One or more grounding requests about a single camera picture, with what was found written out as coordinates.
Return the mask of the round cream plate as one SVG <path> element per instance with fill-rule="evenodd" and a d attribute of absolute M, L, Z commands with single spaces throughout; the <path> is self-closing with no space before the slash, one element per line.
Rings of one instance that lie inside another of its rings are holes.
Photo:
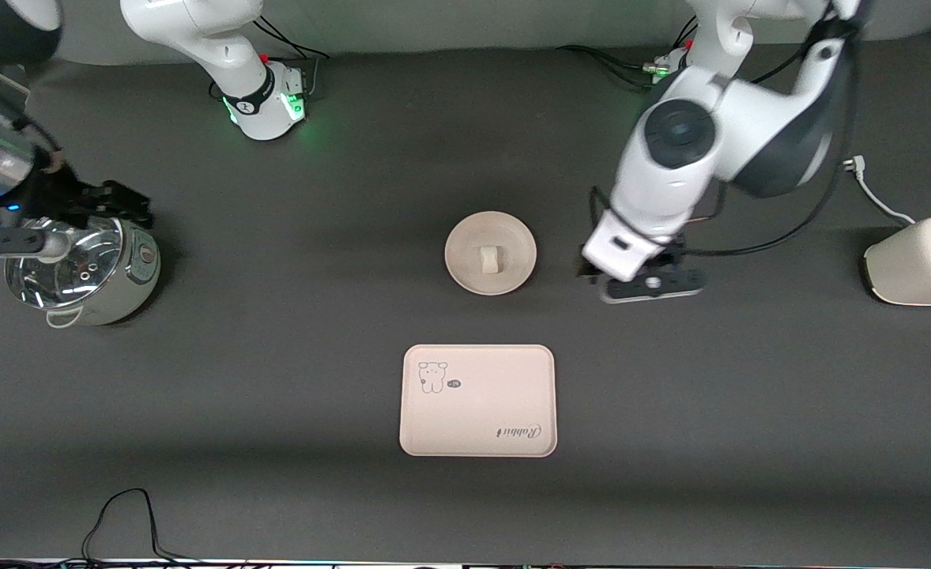
<path fill-rule="evenodd" d="M 479 248 L 500 248 L 501 273 L 481 274 Z M 526 224 L 498 210 L 461 220 L 445 240 L 445 267 L 456 284 L 479 296 L 501 296 L 521 288 L 537 265 L 537 242 Z"/>

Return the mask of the cream electric cooking pot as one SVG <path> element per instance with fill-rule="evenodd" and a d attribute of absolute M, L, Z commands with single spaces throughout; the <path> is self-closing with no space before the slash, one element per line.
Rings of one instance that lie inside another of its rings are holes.
<path fill-rule="evenodd" d="M 45 314 L 47 324 L 51 328 L 104 326 L 121 321 L 136 312 L 152 294 L 161 270 L 160 249 L 157 242 L 148 231 L 136 224 L 123 222 L 122 224 L 123 237 L 125 237 L 122 260 L 118 269 L 98 292 L 68 307 L 49 310 L 40 310 L 35 307 L 36 310 Z M 46 231 L 45 233 L 47 237 L 65 238 L 71 247 L 68 236 L 50 235 Z"/>

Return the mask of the cream rabbit print tray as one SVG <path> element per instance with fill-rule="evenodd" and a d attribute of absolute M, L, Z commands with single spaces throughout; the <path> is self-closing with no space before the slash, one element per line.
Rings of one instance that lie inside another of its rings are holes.
<path fill-rule="evenodd" d="M 555 379 L 555 357 L 543 345 L 415 345 L 401 369 L 401 449 L 548 457 L 557 446 Z"/>

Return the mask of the dark grey table cloth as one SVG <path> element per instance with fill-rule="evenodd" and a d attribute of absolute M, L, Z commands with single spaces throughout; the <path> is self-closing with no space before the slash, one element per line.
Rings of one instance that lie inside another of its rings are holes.
<path fill-rule="evenodd" d="M 78 172 L 151 195 L 161 294 L 54 330 L 0 266 L 0 557 L 73 557 L 152 496 L 212 558 L 931 567 L 931 310 L 866 294 L 891 224 L 844 175 L 773 250 L 692 259 L 697 296 L 605 305 L 576 277 L 640 95 L 585 55 L 335 57 L 285 139 L 239 134 L 192 65 L 56 64 L 31 111 Z M 479 296 L 445 267 L 474 213 L 537 265 Z M 543 345 L 545 458 L 415 457 L 415 345 Z"/>

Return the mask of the glass pot lid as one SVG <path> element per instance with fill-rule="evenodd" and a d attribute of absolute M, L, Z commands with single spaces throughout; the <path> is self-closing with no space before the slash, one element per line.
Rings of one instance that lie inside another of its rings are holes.
<path fill-rule="evenodd" d="M 22 257 L 4 263 L 15 298 L 40 310 L 68 307 L 98 292 L 122 260 L 125 228 L 120 220 L 90 217 L 86 229 L 77 229 L 41 217 L 24 226 L 68 236 L 71 242 L 68 255 L 57 262 Z"/>

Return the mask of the cream toaster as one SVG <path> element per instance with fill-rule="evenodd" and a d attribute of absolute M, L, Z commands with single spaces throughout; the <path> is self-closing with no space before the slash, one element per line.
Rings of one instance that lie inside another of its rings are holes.
<path fill-rule="evenodd" d="M 891 305 L 931 307 L 931 217 L 864 252 L 868 288 Z"/>

